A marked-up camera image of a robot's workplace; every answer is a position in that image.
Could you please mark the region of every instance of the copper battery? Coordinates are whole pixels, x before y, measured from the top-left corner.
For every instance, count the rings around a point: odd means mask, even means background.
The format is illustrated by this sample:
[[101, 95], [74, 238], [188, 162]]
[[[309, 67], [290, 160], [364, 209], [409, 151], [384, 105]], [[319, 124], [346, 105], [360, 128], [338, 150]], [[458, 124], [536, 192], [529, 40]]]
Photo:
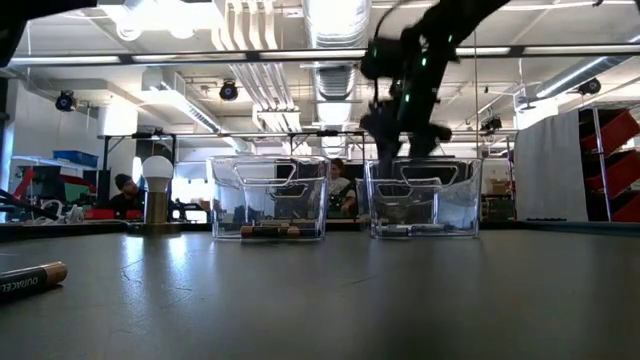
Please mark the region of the copper battery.
[[59, 261], [3, 272], [0, 274], [0, 298], [46, 290], [66, 277], [67, 266]]

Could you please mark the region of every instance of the workbench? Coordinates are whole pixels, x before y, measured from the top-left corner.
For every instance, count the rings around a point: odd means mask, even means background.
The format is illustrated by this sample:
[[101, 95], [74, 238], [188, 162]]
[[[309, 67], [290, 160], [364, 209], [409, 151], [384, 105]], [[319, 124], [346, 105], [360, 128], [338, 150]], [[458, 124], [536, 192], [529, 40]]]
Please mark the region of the workbench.
[[2, 358], [637, 358], [638, 237], [480, 234], [5, 242], [0, 271], [60, 260], [69, 276], [0, 306]]

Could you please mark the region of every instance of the clear plastic bin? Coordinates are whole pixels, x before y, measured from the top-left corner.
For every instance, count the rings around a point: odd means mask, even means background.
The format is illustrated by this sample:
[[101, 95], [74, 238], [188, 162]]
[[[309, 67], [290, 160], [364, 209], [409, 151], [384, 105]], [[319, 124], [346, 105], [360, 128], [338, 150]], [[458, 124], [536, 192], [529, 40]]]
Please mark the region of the clear plastic bin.
[[375, 238], [478, 234], [480, 159], [396, 159], [384, 178], [368, 160], [365, 180]]
[[362, 229], [369, 227], [371, 217], [369, 215], [369, 195], [367, 194], [367, 182], [356, 178], [356, 197], [358, 198], [358, 222]]
[[220, 241], [324, 238], [330, 161], [320, 156], [224, 156], [208, 161], [213, 236]]

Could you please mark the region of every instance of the ceiling light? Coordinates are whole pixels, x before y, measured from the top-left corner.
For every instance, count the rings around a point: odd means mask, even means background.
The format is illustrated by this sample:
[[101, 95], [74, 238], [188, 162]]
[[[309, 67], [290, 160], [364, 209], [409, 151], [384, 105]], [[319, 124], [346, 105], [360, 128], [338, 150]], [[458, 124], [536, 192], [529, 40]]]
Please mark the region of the ceiling light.
[[506, 55], [511, 48], [509, 47], [481, 47], [481, 48], [458, 48], [456, 54], [458, 56], [473, 56], [473, 55]]
[[529, 46], [524, 50], [527, 55], [557, 55], [557, 54], [589, 54], [600, 55], [606, 52], [637, 52], [640, 44], [629, 45], [579, 45], [579, 46]]
[[289, 137], [289, 134], [285, 133], [219, 133], [219, 137], [256, 137], [256, 138], [281, 138]]
[[9, 65], [82, 65], [82, 64], [118, 64], [117, 56], [30, 56], [14, 57]]
[[200, 54], [165, 54], [165, 55], [133, 55], [133, 61], [138, 64], [152, 65], [156, 63], [182, 63], [182, 62], [238, 62], [247, 59], [242, 52], [220, 52]]
[[322, 58], [353, 59], [364, 56], [364, 49], [332, 49], [332, 50], [297, 50], [297, 51], [267, 51], [260, 54], [265, 60], [286, 60], [290, 58], [300, 61], [313, 61]]

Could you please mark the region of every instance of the plastic bin handle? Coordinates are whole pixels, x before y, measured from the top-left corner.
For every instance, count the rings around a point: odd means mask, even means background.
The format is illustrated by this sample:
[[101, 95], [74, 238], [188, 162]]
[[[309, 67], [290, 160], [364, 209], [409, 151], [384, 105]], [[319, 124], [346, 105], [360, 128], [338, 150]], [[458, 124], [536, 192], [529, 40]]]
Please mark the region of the plastic bin handle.
[[[419, 185], [419, 184], [412, 184], [412, 183], [409, 182], [410, 180], [407, 179], [407, 176], [404, 173], [405, 169], [453, 169], [454, 173], [453, 173], [453, 176], [451, 177], [451, 180], [449, 181], [448, 184], [425, 184], [425, 185]], [[453, 184], [454, 180], [458, 178], [458, 173], [459, 172], [460, 172], [460, 169], [458, 169], [457, 166], [453, 166], [453, 165], [402, 166], [400, 168], [400, 175], [402, 176], [402, 180], [404, 180], [404, 182], [408, 186], [419, 187], [419, 188], [450, 186], [451, 184]], [[418, 180], [428, 180], [428, 179], [413, 179], [414, 182], [416, 182]]]
[[309, 189], [309, 185], [307, 184], [300, 184], [302, 186], [302, 191], [300, 191], [299, 195], [278, 195], [278, 194], [271, 194], [271, 197], [274, 199], [299, 199], [302, 197], [302, 195], [304, 195], [307, 192], [307, 189]]
[[242, 168], [251, 168], [254, 167], [256, 165], [263, 165], [264, 163], [237, 163], [235, 165], [233, 165], [233, 172], [236, 174], [236, 176], [238, 177], [238, 179], [240, 179], [240, 181], [242, 182], [242, 185], [245, 187], [265, 187], [265, 186], [286, 186], [289, 184], [289, 182], [291, 181], [291, 178], [293, 177], [293, 174], [296, 172], [296, 170], [298, 169], [298, 166], [295, 163], [288, 163], [288, 164], [276, 164], [276, 163], [272, 163], [274, 166], [274, 171], [275, 171], [275, 167], [277, 165], [288, 165], [289, 167], [291, 167], [291, 172], [289, 173], [289, 176], [286, 179], [274, 179], [274, 178], [250, 178], [250, 177], [244, 177], [240, 174], [240, 169]]
[[389, 184], [376, 184], [376, 190], [378, 192], [379, 197], [381, 198], [385, 198], [385, 199], [403, 199], [403, 198], [408, 198], [409, 196], [411, 196], [413, 194], [413, 189], [409, 189], [409, 193], [406, 195], [384, 195], [382, 193], [382, 190], [380, 190], [380, 188], [382, 186], [393, 186], [393, 185], [389, 185]]

